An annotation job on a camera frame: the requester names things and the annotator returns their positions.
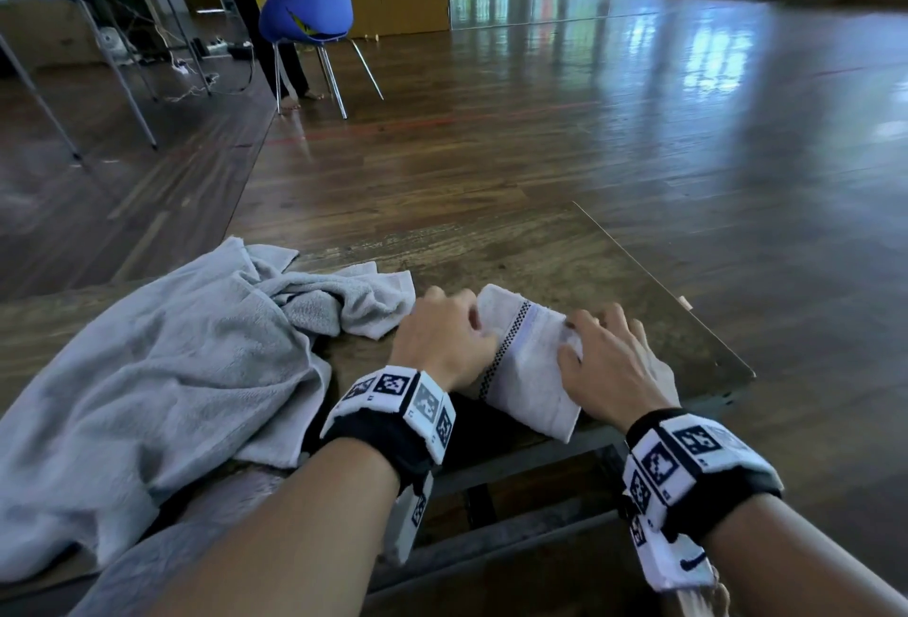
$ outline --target folded towel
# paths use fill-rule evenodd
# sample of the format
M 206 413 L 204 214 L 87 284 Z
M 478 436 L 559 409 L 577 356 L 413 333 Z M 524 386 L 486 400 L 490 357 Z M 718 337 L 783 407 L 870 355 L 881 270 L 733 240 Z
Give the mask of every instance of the folded towel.
M 558 347 L 568 343 L 583 355 L 580 338 L 565 316 L 513 291 L 487 284 L 477 300 L 483 331 L 501 346 L 492 366 L 465 392 L 502 410 L 534 431 L 567 442 L 580 416 L 561 387 Z
M 297 252 L 236 238 L 85 326 L 0 419 L 0 582 L 76 543 L 104 567 L 158 507 L 232 457 L 288 468 L 331 367 L 315 335 L 373 339 L 409 273 L 284 273 Z

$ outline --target plastic chair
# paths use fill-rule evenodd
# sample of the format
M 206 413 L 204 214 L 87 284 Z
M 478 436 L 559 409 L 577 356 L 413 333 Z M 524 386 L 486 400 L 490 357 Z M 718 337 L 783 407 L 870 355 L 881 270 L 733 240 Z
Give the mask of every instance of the plastic chair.
M 262 37 L 274 46 L 274 73 L 277 78 L 276 95 L 278 114 L 280 114 L 280 55 L 278 44 L 281 43 L 308 43 L 315 46 L 319 54 L 319 62 L 325 74 L 332 94 L 337 99 L 340 116 L 347 118 L 341 92 L 338 90 L 337 80 L 334 78 L 331 60 L 325 43 L 333 43 L 347 37 L 350 27 L 353 26 L 353 3 L 351 0 L 265 0 L 262 13 L 259 15 L 259 31 Z M 356 51 L 359 61 L 366 68 L 369 79 L 375 90 L 381 95 L 379 84 L 369 70 L 369 65 L 359 51 L 356 42 L 347 38 Z

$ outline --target black pants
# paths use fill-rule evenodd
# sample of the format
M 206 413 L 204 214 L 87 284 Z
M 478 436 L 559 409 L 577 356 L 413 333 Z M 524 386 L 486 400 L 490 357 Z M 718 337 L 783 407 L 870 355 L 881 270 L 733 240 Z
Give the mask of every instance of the black pants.
M 274 78 L 274 48 L 271 44 L 262 38 L 259 33 L 259 5 L 255 0 L 233 0 L 236 3 L 236 9 L 239 12 L 246 30 L 249 32 L 249 40 L 255 49 L 255 56 L 259 60 L 259 65 L 265 73 L 265 79 L 271 87 L 274 94 L 277 88 L 278 79 Z M 296 95 L 302 96 L 309 90 L 309 82 L 306 80 L 306 74 L 302 71 L 300 58 L 297 56 L 293 44 L 285 43 L 278 46 L 280 51 L 280 61 L 283 62 L 284 72 L 287 74 L 288 81 L 293 85 Z M 286 86 L 280 82 L 280 97 L 289 95 Z

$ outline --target gray towel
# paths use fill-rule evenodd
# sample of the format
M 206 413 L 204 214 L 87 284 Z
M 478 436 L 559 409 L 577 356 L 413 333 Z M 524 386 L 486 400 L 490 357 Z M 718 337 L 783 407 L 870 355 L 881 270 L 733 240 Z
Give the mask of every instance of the gray towel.
M 232 457 L 296 466 L 331 376 L 312 337 L 378 339 L 415 301 L 409 273 L 284 273 L 296 255 L 228 239 L 114 304 L 35 377 L 0 419 L 0 582 L 72 543 L 108 566 Z

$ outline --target table leg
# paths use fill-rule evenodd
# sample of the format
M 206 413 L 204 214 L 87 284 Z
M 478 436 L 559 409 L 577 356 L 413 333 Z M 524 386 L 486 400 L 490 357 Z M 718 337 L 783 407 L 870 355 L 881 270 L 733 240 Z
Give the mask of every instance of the table leg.
M 208 95 L 211 95 L 211 88 L 208 85 L 208 79 L 205 77 L 205 70 L 201 68 L 201 60 L 197 54 L 195 54 L 195 49 L 192 47 L 192 41 L 189 40 L 186 35 L 186 31 L 183 30 L 183 25 L 180 24 L 180 16 L 176 14 L 176 8 L 174 3 L 171 0 L 167 0 L 167 4 L 170 5 L 171 12 L 174 13 L 174 18 L 176 19 L 176 27 L 180 32 L 180 35 L 183 37 L 183 41 L 186 43 L 186 47 L 189 48 L 189 54 L 192 55 L 192 60 L 195 62 L 195 68 L 199 70 L 199 76 L 201 77 L 201 82 L 205 84 L 205 90 L 208 92 Z
M 110 3 L 108 3 L 106 0 L 98 0 L 98 2 L 104 4 L 105 12 L 107 12 L 107 16 L 110 18 L 111 23 L 113 24 L 113 27 L 116 29 L 116 33 L 120 37 L 122 44 L 126 47 L 126 53 L 129 55 L 129 59 L 132 60 L 132 63 L 135 65 L 135 70 L 138 71 L 139 76 L 142 77 L 142 83 L 145 84 L 145 88 L 148 89 L 148 93 L 150 93 L 152 95 L 152 100 L 155 103 L 157 103 L 158 96 L 154 93 L 152 84 L 148 81 L 148 77 L 145 75 L 145 72 L 142 71 L 142 65 L 139 64 L 139 59 L 135 55 L 132 54 L 132 50 L 130 50 L 130 48 L 129 48 L 129 39 L 126 38 L 126 34 L 124 34 L 122 32 L 120 25 L 116 22 L 116 17 L 114 16 L 114 10 L 111 8 Z
M 73 153 L 73 157 L 76 160 L 82 160 L 82 156 L 79 154 L 79 149 L 75 147 L 75 143 L 69 138 L 69 134 L 66 133 L 66 130 L 62 128 L 60 120 L 51 112 L 50 106 L 44 101 L 44 98 L 41 97 L 41 94 L 38 93 L 38 87 L 35 86 L 35 82 L 32 81 L 32 77 L 28 75 L 28 71 L 19 63 L 17 57 L 13 54 L 13 49 L 6 42 L 6 39 L 0 34 L 0 50 L 3 50 L 6 55 L 6 59 L 9 60 L 10 64 L 13 65 L 13 68 L 19 74 L 19 78 L 22 79 L 22 83 L 26 85 L 26 88 L 32 92 L 35 100 L 41 106 L 41 109 L 44 110 L 44 114 L 53 122 L 53 126 L 60 132 L 62 140 L 65 141 L 66 145 L 69 147 L 69 152 Z
M 92 11 L 88 8 L 88 3 L 85 0 L 78 0 L 79 6 L 82 7 L 82 14 L 85 14 L 85 19 L 88 21 L 88 26 L 92 27 L 92 32 L 95 34 L 95 39 L 98 42 L 98 47 L 101 48 L 101 54 L 104 56 L 107 63 L 113 69 L 113 73 L 116 74 L 116 78 L 120 82 L 120 86 L 126 93 L 126 99 L 129 101 L 130 107 L 132 107 L 132 113 L 135 115 L 135 118 L 139 121 L 139 124 L 142 125 L 142 129 L 145 132 L 145 136 L 148 137 L 148 141 L 152 144 L 152 148 L 157 149 L 158 141 L 154 140 L 154 134 L 152 130 L 149 129 L 148 123 L 145 121 L 145 118 L 142 116 L 142 111 L 139 109 L 139 105 L 135 102 L 135 98 L 132 97 L 132 91 L 129 90 L 129 84 L 126 83 L 126 80 L 122 77 L 120 72 L 120 67 L 117 66 L 114 58 L 111 56 L 110 51 L 105 48 L 104 44 L 101 42 L 101 32 L 98 30 L 98 25 L 95 23 L 95 17 L 92 16 Z

